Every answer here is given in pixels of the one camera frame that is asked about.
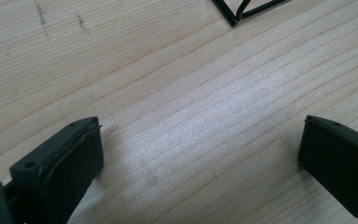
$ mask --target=black wire frame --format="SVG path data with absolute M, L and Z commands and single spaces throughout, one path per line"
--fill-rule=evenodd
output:
M 260 7 L 256 7 L 252 10 L 249 10 L 245 12 L 246 7 L 249 5 L 251 0 L 244 0 L 240 7 L 237 10 L 237 13 L 234 15 L 234 13 L 231 11 L 231 9 L 226 4 L 225 0 L 212 0 L 217 8 L 219 8 L 220 12 L 225 16 L 228 23 L 234 27 L 237 25 L 237 23 L 241 20 L 245 20 L 248 18 L 251 18 L 257 14 L 261 14 L 263 12 L 267 12 L 275 7 L 278 7 L 280 5 L 283 5 L 287 2 L 290 2 L 291 0 L 272 0 Z

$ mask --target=small hole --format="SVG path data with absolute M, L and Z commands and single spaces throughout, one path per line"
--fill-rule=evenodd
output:
M 24 166 L 26 168 L 32 168 L 32 167 L 36 166 L 36 162 L 35 161 L 28 161 L 27 163 L 24 164 Z

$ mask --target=black object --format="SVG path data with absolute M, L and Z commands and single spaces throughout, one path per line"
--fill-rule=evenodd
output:
M 220 12 L 225 16 L 228 23 L 234 27 L 237 25 L 237 23 L 241 20 L 245 20 L 248 18 L 251 18 L 255 16 L 256 14 L 260 14 L 262 12 L 267 12 L 275 7 L 278 7 L 282 4 L 285 4 L 291 0 L 272 0 L 260 7 L 254 8 L 252 10 L 249 10 L 245 12 L 246 7 L 249 5 L 251 0 L 244 0 L 240 7 L 237 10 L 237 14 L 234 15 L 234 13 L 231 11 L 231 9 L 226 4 L 225 0 L 213 0 L 213 2 L 216 4 L 216 6 L 219 8 Z
M 358 132 L 307 116 L 298 161 L 358 218 Z
M 0 223 L 66 223 L 103 168 L 98 118 L 66 126 L 10 167 Z

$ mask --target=light wood surface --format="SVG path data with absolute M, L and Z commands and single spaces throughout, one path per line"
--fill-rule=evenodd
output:
M 297 167 L 308 114 L 358 131 L 358 1 L 232 29 L 210 0 L 0 0 L 0 180 L 66 124 L 103 125 L 70 223 L 358 223 Z

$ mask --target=wood grain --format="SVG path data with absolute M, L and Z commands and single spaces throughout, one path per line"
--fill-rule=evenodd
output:
M 358 223 L 297 167 L 308 114 L 358 131 L 356 0 L 235 29 L 210 0 L 0 0 L 0 180 L 64 125 L 103 125 L 70 223 Z

